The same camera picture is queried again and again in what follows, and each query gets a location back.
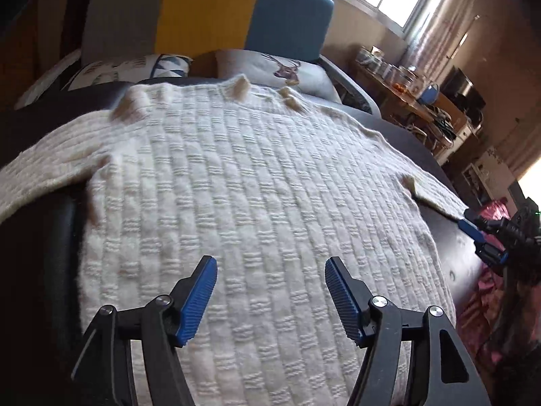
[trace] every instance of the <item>throw pillow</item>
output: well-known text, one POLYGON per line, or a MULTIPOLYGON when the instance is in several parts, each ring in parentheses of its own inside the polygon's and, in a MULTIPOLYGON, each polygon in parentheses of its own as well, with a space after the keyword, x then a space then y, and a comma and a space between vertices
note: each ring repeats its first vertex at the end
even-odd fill
POLYGON ((243 73, 254 84, 289 86, 301 93, 342 103, 325 70, 318 65, 237 49, 218 50, 216 61, 218 78, 229 79, 243 73))
POLYGON ((140 82, 150 78, 186 77, 190 63, 191 59, 186 56, 166 54, 148 55, 131 61, 98 61, 81 69, 69 81, 67 90, 113 81, 140 82))

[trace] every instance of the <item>curtain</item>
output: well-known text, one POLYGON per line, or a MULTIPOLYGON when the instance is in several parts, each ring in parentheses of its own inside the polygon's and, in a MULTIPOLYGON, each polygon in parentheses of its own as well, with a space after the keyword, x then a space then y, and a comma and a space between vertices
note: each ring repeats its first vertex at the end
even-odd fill
POLYGON ((414 65, 436 81, 471 23, 474 0, 430 0, 414 28, 402 65, 414 65))
POLYGON ((496 149, 517 179, 541 157, 541 100, 496 149))

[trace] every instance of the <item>blue cushion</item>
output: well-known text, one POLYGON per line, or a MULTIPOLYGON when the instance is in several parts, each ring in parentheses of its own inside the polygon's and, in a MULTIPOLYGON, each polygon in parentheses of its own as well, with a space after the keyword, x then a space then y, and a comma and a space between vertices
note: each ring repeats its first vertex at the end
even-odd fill
POLYGON ((333 8, 332 0, 256 0, 244 48, 315 61, 333 8))

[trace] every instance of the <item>deer print pillow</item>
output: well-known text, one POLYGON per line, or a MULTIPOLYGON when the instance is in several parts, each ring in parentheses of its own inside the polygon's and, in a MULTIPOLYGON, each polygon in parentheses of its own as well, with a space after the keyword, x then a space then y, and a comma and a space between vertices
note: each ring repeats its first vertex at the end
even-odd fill
POLYGON ((218 50, 218 78, 228 79, 244 73, 250 82, 282 88, 341 104, 340 97, 320 66, 251 50, 218 50))

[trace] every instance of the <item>metal pivot screw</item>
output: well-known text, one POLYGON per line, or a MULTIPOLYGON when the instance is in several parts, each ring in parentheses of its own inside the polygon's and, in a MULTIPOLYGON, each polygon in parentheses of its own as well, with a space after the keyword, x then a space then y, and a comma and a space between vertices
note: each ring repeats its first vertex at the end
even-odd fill
POLYGON ((112 305, 104 305, 99 309, 99 314, 102 316, 109 316, 109 314, 113 313, 113 309, 112 305))
POLYGON ((168 294, 161 294, 156 298, 156 303, 161 306, 166 306, 171 303, 171 297, 168 294))
POLYGON ((383 296, 374 296, 372 298, 372 303, 377 307, 385 307, 387 305, 387 300, 383 296))
POLYGON ((428 309, 429 313, 432 314, 432 316, 436 316, 436 317, 440 317, 440 316, 443 316, 443 310, 436 306, 436 305, 432 305, 429 309, 428 309))

